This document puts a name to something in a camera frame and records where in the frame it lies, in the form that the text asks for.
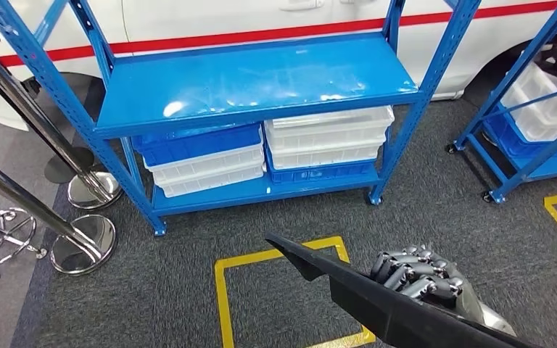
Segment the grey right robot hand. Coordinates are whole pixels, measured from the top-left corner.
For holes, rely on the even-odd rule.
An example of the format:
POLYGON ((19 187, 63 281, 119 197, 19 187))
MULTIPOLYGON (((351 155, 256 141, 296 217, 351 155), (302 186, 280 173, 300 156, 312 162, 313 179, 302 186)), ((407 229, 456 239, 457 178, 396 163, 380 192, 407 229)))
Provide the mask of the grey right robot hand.
POLYGON ((380 252, 368 277, 407 297, 484 322, 484 310, 471 283, 454 263, 424 246, 380 252))

